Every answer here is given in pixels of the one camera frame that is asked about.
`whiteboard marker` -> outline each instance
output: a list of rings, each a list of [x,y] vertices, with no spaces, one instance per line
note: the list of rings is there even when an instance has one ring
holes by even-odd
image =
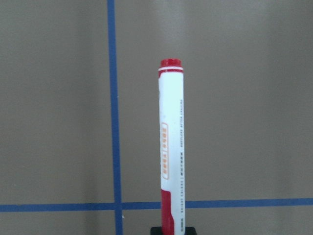
[[[185,234],[183,68],[164,59],[158,70],[161,215],[164,235]]]

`red marker cap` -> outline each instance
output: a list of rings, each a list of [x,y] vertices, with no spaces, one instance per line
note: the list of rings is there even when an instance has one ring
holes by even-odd
[[[180,61],[180,59],[177,59],[177,58],[164,59],[161,61],[161,67],[166,67],[166,66],[181,67],[181,61]]]
[[[158,69],[158,76],[163,72],[183,72],[181,60],[177,58],[168,58],[161,61],[161,66]]]

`red stripe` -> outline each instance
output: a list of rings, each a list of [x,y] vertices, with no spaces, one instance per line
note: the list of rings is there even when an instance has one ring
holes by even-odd
[[[163,235],[174,235],[174,220],[171,214],[171,192],[161,190],[161,215]]]
[[[160,70],[160,71],[158,72],[158,77],[159,77],[159,78],[160,78],[160,76],[161,76],[161,73],[163,73],[163,72],[181,72],[181,73],[183,73],[183,70],[177,70],[177,69]]]

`horizontal blue tape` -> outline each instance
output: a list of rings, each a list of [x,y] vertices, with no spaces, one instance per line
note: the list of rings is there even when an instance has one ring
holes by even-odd
[[[115,203],[0,205],[0,212],[70,212],[115,210]]]
[[[160,209],[160,202],[123,202],[123,210],[149,210]]]
[[[186,208],[313,206],[313,198],[186,201]],[[160,202],[123,202],[123,210],[160,209]],[[0,212],[112,211],[116,203],[0,205]]]
[[[312,206],[313,198],[186,201],[186,208]]]

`vertical blue tape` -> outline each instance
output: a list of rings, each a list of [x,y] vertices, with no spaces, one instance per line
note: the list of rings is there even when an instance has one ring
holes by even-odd
[[[115,232],[116,235],[123,235],[114,0],[107,0],[107,10],[112,119],[113,180],[115,202]]]

